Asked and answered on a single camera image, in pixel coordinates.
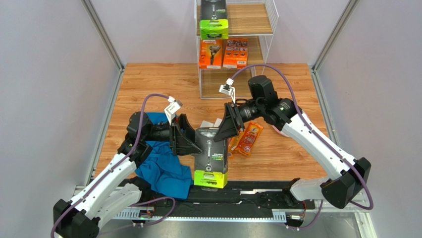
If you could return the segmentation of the black green razor box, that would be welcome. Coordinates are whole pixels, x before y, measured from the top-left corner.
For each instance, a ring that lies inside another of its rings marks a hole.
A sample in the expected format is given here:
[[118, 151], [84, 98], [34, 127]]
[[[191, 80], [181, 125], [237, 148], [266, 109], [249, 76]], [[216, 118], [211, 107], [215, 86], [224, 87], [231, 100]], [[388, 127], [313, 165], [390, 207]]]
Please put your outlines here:
[[216, 127], [195, 131], [195, 143], [202, 153], [194, 159], [194, 185], [224, 188], [228, 181], [228, 140], [214, 141]]
[[226, 0], [202, 0], [199, 31], [202, 40], [229, 38], [229, 21]]

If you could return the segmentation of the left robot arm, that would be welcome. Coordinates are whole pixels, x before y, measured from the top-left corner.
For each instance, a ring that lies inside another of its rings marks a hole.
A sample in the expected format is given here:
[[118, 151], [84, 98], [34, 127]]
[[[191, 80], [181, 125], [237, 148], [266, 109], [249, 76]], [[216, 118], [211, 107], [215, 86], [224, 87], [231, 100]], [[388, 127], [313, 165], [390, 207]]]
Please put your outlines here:
[[146, 203], [151, 186], [145, 180], [135, 177], [119, 191], [116, 188], [152, 153], [150, 141], [168, 142], [175, 156], [202, 152], [186, 114], [153, 124], [147, 114], [134, 113], [125, 139], [107, 167], [77, 195], [54, 205], [51, 237], [96, 238], [118, 213], [137, 202]]

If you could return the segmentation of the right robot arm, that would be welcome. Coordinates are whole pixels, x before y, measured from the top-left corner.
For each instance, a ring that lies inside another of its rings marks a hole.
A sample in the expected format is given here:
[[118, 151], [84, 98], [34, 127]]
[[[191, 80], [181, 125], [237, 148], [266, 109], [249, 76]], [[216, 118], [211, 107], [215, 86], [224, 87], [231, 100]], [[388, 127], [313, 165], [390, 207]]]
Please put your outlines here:
[[319, 179], [296, 178], [285, 188], [287, 197], [294, 201], [325, 200], [343, 209], [356, 205], [355, 196], [367, 188], [371, 163], [339, 148], [327, 138], [297, 106], [293, 99], [280, 98], [272, 81], [265, 75], [248, 80], [251, 98], [238, 105], [226, 103], [225, 115], [214, 141], [236, 137], [245, 129], [245, 123], [257, 118], [273, 125], [285, 136], [298, 142], [325, 170]]

